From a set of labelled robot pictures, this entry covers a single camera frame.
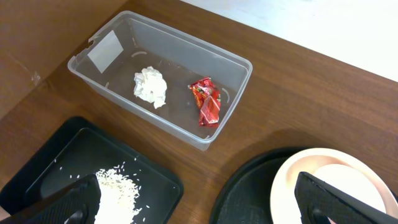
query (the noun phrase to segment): crumpled tissue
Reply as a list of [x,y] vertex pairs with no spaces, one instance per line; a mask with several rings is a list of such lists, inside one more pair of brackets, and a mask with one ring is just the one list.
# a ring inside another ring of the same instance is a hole
[[154,103],[155,109],[165,105],[167,84],[162,74],[152,66],[142,69],[142,73],[134,76],[136,86],[134,95]]

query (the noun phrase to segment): black rectangular tray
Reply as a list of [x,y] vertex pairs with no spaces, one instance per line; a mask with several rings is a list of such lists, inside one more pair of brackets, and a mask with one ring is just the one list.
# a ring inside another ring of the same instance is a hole
[[13,215],[76,181],[78,175],[83,178],[123,162],[121,173],[141,186],[136,208],[142,210],[134,221],[167,223],[183,195],[178,177],[82,117],[67,120],[6,184],[0,206]]

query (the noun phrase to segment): gray plastic box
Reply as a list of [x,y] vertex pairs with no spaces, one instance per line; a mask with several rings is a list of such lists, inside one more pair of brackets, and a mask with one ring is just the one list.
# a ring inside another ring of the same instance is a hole
[[[130,11],[111,19],[92,40],[69,60],[69,70],[107,99],[203,151],[223,129],[252,72],[248,60]],[[134,96],[134,74],[148,66],[167,82],[166,105],[156,110]],[[207,76],[221,91],[218,128],[198,125],[200,111],[188,89]]]

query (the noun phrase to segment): red candy wrapper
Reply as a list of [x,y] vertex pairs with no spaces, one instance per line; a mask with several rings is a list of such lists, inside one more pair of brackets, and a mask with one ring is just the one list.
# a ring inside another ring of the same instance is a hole
[[220,91],[206,77],[188,86],[192,90],[200,110],[199,126],[218,127],[218,113],[221,107]]

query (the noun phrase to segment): white label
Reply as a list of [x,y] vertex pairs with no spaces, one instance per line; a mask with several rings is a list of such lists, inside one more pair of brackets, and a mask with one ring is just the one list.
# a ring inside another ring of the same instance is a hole
[[99,72],[103,73],[122,51],[123,47],[112,30],[88,53],[88,57]]

